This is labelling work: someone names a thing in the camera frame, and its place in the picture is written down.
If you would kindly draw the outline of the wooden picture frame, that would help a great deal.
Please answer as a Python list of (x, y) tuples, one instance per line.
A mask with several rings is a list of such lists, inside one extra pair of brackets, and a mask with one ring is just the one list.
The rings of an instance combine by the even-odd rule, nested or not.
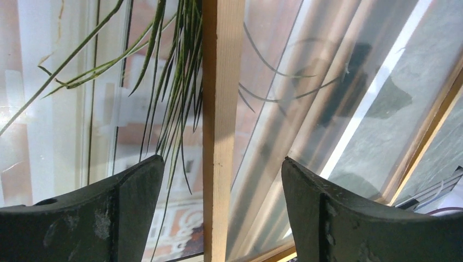
[[(396, 65), (398, 71), (389, 73), (394, 86), (411, 84), (417, 90), (422, 108), (395, 162), (395, 171), (390, 173), (387, 191), (374, 199), (357, 192), (347, 180), (354, 168), (366, 163), (367, 149), (356, 147), (348, 154), (340, 178), (317, 173), (297, 158), (285, 156), (284, 160), (289, 157), (344, 189), (391, 207), (450, 178), (458, 166), (462, 167), (462, 1), (431, 2), (417, 36), (406, 45), (403, 61)], [(203, 3), (206, 261), (229, 261), (226, 253), (237, 105), (234, 91), (240, 80), (245, 3)], [(294, 238), (291, 246), (272, 249), (246, 261), (278, 261), (290, 254), (296, 254)]]

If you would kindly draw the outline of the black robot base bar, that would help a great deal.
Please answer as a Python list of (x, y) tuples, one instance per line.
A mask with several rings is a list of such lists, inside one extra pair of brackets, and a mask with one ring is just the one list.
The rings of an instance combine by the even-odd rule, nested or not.
[(446, 197), (460, 188), (462, 188), (462, 167), (458, 166), (450, 178), (442, 180), (430, 188), (399, 202), (395, 207), (402, 210), (427, 213), (438, 209), (438, 206), (444, 202)]

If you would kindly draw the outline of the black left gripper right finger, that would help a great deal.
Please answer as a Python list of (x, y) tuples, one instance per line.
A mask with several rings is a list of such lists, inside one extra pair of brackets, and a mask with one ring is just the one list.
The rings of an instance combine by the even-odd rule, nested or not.
[(299, 261), (462, 261), (462, 213), (382, 205), (289, 157), (281, 177)]

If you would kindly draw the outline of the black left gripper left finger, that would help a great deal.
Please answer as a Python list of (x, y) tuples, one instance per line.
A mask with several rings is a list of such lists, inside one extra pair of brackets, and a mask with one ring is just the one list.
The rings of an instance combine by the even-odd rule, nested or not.
[(1, 208), (1, 261), (141, 261), (163, 172), (154, 155), (70, 193)]

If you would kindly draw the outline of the glossy plant photo print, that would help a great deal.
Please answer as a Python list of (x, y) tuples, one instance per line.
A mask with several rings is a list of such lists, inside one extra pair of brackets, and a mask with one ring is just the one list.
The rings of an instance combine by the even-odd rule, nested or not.
[[(394, 86), (431, 1), (246, 1), (226, 259), (293, 244), (280, 167), (297, 158), (377, 199), (417, 124), (411, 84)], [(174, 26), (145, 78), (141, 49), (75, 90), (42, 94), (1, 137), (1, 206), (32, 205), (154, 154), (166, 101), (151, 105)]]

